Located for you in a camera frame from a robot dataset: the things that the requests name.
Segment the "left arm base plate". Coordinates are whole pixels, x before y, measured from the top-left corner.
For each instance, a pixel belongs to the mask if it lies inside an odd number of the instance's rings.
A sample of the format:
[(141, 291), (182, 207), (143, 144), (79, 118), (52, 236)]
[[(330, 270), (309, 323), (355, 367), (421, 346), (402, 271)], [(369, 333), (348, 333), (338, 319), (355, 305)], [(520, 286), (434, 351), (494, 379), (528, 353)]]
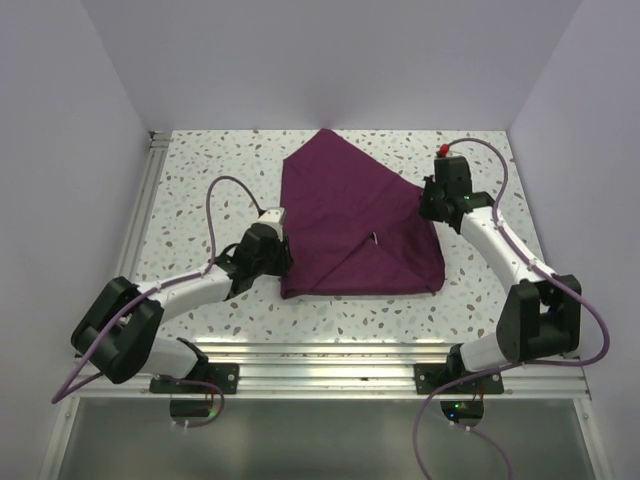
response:
[(237, 363), (207, 363), (197, 365), (184, 379), (168, 376), (154, 378), (149, 391), (153, 394), (205, 394), (213, 393), (212, 385), (224, 395), (235, 394), (240, 379), (240, 366)]

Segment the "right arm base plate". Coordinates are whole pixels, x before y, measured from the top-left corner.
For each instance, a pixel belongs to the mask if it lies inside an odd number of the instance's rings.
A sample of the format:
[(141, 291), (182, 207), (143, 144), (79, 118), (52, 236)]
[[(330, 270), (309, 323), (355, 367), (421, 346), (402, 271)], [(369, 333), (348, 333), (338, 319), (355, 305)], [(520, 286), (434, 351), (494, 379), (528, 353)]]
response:
[(419, 395), (436, 394), (489, 394), (505, 392), (500, 373), (488, 374), (462, 372), (454, 378), (441, 363), (416, 363), (413, 365), (414, 384)]

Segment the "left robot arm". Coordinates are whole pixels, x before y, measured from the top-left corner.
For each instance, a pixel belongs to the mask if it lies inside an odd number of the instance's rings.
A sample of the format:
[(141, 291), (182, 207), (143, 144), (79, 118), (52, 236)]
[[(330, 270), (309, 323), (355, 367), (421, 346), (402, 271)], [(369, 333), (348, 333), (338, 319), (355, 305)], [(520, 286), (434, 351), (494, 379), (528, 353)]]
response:
[(160, 326), (233, 299), (262, 275), (282, 277), (291, 265), (283, 227), (256, 222), (232, 253), (182, 277), (140, 285), (124, 277), (109, 281), (72, 333), (71, 345), (114, 384), (147, 373), (172, 377), (185, 392), (197, 392), (208, 379), (204, 354), (184, 339), (160, 338)]

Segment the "purple cloth mat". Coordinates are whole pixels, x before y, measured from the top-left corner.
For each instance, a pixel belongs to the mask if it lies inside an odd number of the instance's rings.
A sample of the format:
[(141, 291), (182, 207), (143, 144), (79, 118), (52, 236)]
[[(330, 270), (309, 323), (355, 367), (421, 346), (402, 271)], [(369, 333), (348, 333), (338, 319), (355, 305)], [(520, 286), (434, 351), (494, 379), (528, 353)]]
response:
[(435, 293), (445, 281), (436, 229), (420, 217), (422, 190), (331, 130), (283, 162), (293, 265), (281, 296)]

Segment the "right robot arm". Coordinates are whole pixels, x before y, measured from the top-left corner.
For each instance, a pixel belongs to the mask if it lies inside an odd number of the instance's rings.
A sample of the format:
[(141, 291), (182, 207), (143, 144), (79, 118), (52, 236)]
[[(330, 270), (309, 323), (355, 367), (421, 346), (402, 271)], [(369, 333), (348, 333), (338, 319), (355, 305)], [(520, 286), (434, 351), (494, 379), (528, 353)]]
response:
[(572, 275), (558, 277), (539, 261), (506, 223), (494, 199), (473, 190), (464, 157), (434, 161), (419, 214), (449, 225), (470, 243), (506, 292), (495, 332), (452, 347), (445, 366), (428, 376), (431, 382), (464, 393), (480, 382), (481, 371), (577, 348), (581, 304), (565, 290), (579, 295), (580, 283)]

